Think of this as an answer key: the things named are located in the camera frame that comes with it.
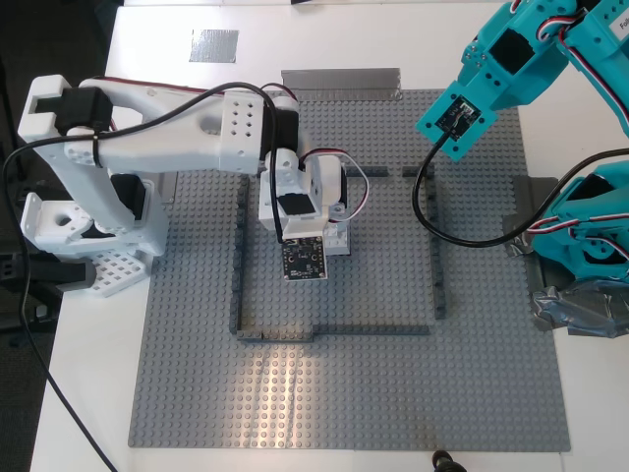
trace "circuit board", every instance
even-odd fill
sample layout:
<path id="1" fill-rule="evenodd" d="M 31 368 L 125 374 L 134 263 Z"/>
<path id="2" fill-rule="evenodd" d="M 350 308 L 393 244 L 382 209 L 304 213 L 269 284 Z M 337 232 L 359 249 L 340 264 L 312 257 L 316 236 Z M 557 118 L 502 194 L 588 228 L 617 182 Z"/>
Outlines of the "circuit board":
<path id="1" fill-rule="evenodd" d="M 459 115 L 459 122 L 450 134 L 450 138 L 454 141 L 459 141 L 459 138 L 470 129 L 474 122 L 481 116 L 481 111 L 463 98 L 463 96 L 459 95 L 446 112 L 441 115 L 441 118 L 436 122 L 436 126 L 442 131 L 448 131 Z"/>
<path id="2" fill-rule="evenodd" d="M 317 238 L 289 239 L 282 245 L 284 278 L 286 280 L 326 279 L 323 240 Z"/>

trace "white table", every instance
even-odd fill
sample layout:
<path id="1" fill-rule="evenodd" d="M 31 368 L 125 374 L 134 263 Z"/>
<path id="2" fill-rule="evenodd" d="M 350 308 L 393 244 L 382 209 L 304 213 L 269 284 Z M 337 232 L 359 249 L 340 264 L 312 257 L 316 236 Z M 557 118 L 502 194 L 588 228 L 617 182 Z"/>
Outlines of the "white table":
<path id="1" fill-rule="evenodd" d="M 282 69 L 399 67 L 404 89 L 445 88 L 495 4 L 126 7 L 108 75 L 210 87 L 281 82 Z M 239 30 L 236 64 L 189 63 L 192 29 Z M 520 110 L 529 172 L 563 174 L 627 139 L 584 77 L 568 70 Z M 429 452 L 127 447 L 148 281 L 110 299 L 64 299 L 51 370 L 122 471 L 429 471 Z M 625 470 L 629 336 L 555 334 L 572 451 L 455 453 L 470 472 Z M 32 471 L 105 470 L 54 393 L 45 394 Z"/>

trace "gray lego baseplate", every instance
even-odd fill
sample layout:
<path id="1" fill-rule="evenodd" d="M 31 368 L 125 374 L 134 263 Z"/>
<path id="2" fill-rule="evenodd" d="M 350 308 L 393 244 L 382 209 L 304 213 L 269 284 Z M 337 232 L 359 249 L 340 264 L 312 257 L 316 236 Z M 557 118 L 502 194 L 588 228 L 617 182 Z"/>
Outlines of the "gray lego baseplate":
<path id="1" fill-rule="evenodd" d="M 352 256 L 330 259 L 327 281 L 283 280 L 280 247 L 255 222 L 255 179 L 180 174 L 153 266 L 130 446 L 570 448 L 554 343 L 532 324 L 524 262 L 432 240 L 413 216 L 404 175 L 430 147 L 414 125 L 438 95 L 302 104 L 315 145 L 388 173 L 372 178 Z M 429 214 L 454 234 L 494 237 L 524 174 L 508 111 L 460 163 L 436 160 Z M 349 184 L 355 202 L 360 179 Z M 342 334 L 242 342 L 238 313 L 267 341 L 306 338 L 308 326 Z M 394 326 L 429 335 L 384 334 Z"/>

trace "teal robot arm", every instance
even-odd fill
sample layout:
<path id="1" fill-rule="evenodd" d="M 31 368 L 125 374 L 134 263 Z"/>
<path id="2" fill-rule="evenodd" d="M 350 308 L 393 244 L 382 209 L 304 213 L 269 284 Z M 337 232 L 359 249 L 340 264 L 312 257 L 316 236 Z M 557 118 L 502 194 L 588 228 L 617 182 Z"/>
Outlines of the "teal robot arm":
<path id="1" fill-rule="evenodd" d="M 503 5 L 463 52 L 463 69 L 417 124 L 458 161 L 497 119 L 535 100 L 571 62 L 629 135 L 629 0 L 532 0 Z"/>
<path id="2" fill-rule="evenodd" d="M 458 79 L 417 124 L 458 161 L 497 119 L 535 100 L 572 63 L 629 135 L 629 0 L 503 5 L 463 52 Z M 578 279 L 629 282 L 629 162 L 573 180 L 529 228 L 533 248 Z"/>

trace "red and white wire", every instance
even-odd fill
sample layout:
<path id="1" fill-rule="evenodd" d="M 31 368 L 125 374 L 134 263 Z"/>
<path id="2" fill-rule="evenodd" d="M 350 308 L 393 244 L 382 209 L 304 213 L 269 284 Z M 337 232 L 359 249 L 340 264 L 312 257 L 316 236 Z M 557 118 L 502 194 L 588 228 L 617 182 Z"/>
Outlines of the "red and white wire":
<path id="1" fill-rule="evenodd" d="M 538 27 L 538 31 L 536 32 L 536 38 L 538 39 L 538 41 L 546 41 L 547 39 L 550 38 L 550 34 L 546 32 L 548 29 L 552 27 L 561 26 L 561 25 L 572 25 L 579 18 L 580 18 L 580 15 L 573 16 L 573 17 L 568 17 L 568 16 L 550 17 Z"/>
<path id="2" fill-rule="evenodd" d="M 551 216 L 550 218 L 541 219 L 533 223 L 531 227 L 529 227 L 527 232 L 531 234 L 548 234 L 548 233 L 553 233 L 555 231 L 558 231 L 560 229 L 569 228 L 570 226 L 575 226 L 581 222 L 578 219 L 569 219 L 567 221 L 562 221 L 560 223 L 553 224 L 552 226 L 547 226 L 546 228 L 540 228 L 540 226 L 543 226 L 547 223 L 552 223 L 553 221 L 558 221 L 558 220 L 559 220 L 559 216 Z"/>
<path id="3" fill-rule="evenodd" d="M 336 149 L 336 148 L 333 148 L 333 147 L 321 147 L 321 148 L 313 149 L 313 150 L 307 152 L 306 154 L 304 154 L 299 159 L 300 162 L 305 162 L 306 159 L 308 157 L 310 157 L 311 155 L 313 155 L 313 154 L 340 154 L 340 155 L 343 155 L 343 156 L 347 157 L 347 159 L 350 162 L 352 162 L 352 164 L 354 164 L 354 166 L 358 169 L 358 171 L 363 176 L 363 179 L 365 180 L 365 192 L 363 193 L 363 197 L 361 198 L 361 201 L 358 203 L 358 206 L 356 206 L 356 209 L 354 211 L 352 211 L 352 213 L 347 218 L 330 219 L 330 222 L 332 222 L 332 223 L 341 223 L 341 222 L 349 221 L 350 219 L 353 219 L 358 213 L 360 213 L 363 210 L 363 208 L 367 204 L 367 200 L 370 197 L 370 179 L 367 178 L 367 174 L 365 174 L 365 172 L 363 171 L 361 166 L 358 165 L 358 162 L 356 162 L 356 160 L 354 160 L 354 157 L 352 157 L 347 151 L 345 151 L 343 149 Z"/>
<path id="4" fill-rule="evenodd" d="M 596 221 L 612 221 L 614 219 L 629 219 L 629 213 L 610 213 L 610 214 L 602 214 L 600 216 L 591 216 L 586 221 L 581 221 L 579 219 L 569 219 L 567 221 L 562 221 L 561 223 L 554 224 L 552 226 L 547 226 L 546 228 L 540 228 L 547 223 L 552 223 L 553 221 L 558 221 L 559 216 L 551 216 L 549 218 L 544 218 L 539 221 L 536 221 L 531 227 L 527 230 L 527 232 L 531 234 L 548 234 L 558 231 L 560 229 L 571 228 L 573 226 L 577 226 L 580 223 L 589 223 Z"/>
<path id="5" fill-rule="evenodd" d="M 162 84 L 160 82 L 144 82 L 144 81 L 133 81 L 131 79 L 121 79 L 119 77 L 94 77 L 95 80 L 98 81 L 107 81 L 107 82 L 117 82 L 120 84 L 129 84 L 131 86 L 142 86 L 142 87 L 156 87 L 159 89 L 173 89 L 180 91 L 188 91 L 189 93 L 203 93 L 207 91 L 207 88 L 193 88 L 193 87 L 185 87 L 185 86 L 175 86 L 173 84 Z"/>
<path id="6" fill-rule="evenodd" d="M 608 244 L 609 246 L 611 246 L 613 249 L 615 249 L 616 251 L 618 251 L 618 253 L 625 258 L 627 261 L 629 261 L 629 253 L 627 253 L 627 251 L 624 250 L 624 248 L 618 244 L 616 244 L 615 242 L 613 242 L 611 239 L 608 238 L 603 238 L 602 236 L 586 236 L 586 239 L 589 241 L 602 241 L 606 244 Z"/>
<path id="7" fill-rule="evenodd" d="M 625 107 L 624 103 L 620 101 L 620 98 L 618 98 L 618 95 L 616 95 L 616 93 L 603 80 L 603 78 L 599 75 L 599 73 L 594 70 L 594 68 L 588 63 L 588 61 L 586 61 L 586 59 L 581 55 L 581 53 L 577 51 L 574 47 L 568 46 L 565 43 L 565 33 L 567 29 L 568 27 L 563 27 L 562 29 L 559 30 L 559 42 L 561 42 L 561 45 L 565 47 L 568 50 L 568 52 L 570 52 L 570 54 L 572 54 L 572 56 L 579 62 L 579 64 L 581 64 L 581 67 L 583 67 L 583 69 L 588 74 L 590 74 L 590 76 L 594 79 L 594 81 L 597 84 L 599 84 L 599 86 L 605 91 L 605 93 L 607 93 L 609 98 L 611 98 L 611 100 L 616 104 L 616 106 L 618 107 L 618 109 L 620 109 L 622 113 L 627 129 L 629 129 L 629 111 Z"/>
<path id="8" fill-rule="evenodd" d="M 522 3 L 522 0 L 513 0 L 513 2 L 511 2 L 511 6 L 509 7 L 509 12 L 514 14 L 520 3 Z"/>

